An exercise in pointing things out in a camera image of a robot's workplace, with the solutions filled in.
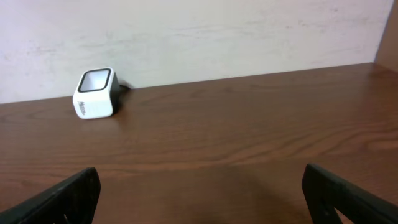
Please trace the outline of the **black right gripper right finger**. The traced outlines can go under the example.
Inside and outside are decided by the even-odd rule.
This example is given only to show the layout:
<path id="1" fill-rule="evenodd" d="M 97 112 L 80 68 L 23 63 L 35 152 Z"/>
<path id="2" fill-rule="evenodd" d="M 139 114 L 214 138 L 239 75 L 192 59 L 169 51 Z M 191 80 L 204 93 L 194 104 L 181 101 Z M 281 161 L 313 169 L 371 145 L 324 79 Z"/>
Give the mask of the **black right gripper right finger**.
<path id="1" fill-rule="evenodd" d="M 397 224 L 397 206 L 316 165 L 307 164 L 302 191 L 312 222 Z"/>

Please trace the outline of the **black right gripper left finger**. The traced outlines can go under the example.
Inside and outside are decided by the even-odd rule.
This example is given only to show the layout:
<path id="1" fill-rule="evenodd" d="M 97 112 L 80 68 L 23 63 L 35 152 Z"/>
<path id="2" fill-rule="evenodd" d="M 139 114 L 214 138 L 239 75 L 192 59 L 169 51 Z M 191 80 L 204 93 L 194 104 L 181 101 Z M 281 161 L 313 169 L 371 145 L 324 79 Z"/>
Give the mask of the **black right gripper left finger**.
<path id="1" fill-rule="evenodd" d="M 100 192 L 99 175 L 89 167 L 1 212 L 1 223 L 91 224 Z"/>

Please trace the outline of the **white barcode scanner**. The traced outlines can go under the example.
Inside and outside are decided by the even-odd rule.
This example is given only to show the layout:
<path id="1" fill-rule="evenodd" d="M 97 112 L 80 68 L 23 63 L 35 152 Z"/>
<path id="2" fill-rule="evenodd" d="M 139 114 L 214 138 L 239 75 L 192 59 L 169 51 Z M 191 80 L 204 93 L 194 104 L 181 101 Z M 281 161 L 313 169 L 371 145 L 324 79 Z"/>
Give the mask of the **white barcode scanner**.
<path id="1" fill-rule="evenodd" d="M 110 117 L 118 109 L 120 84 L 116 72 L 110 68 L 86 71 L 80 78 L 72 102 L 81 119 Z"/>

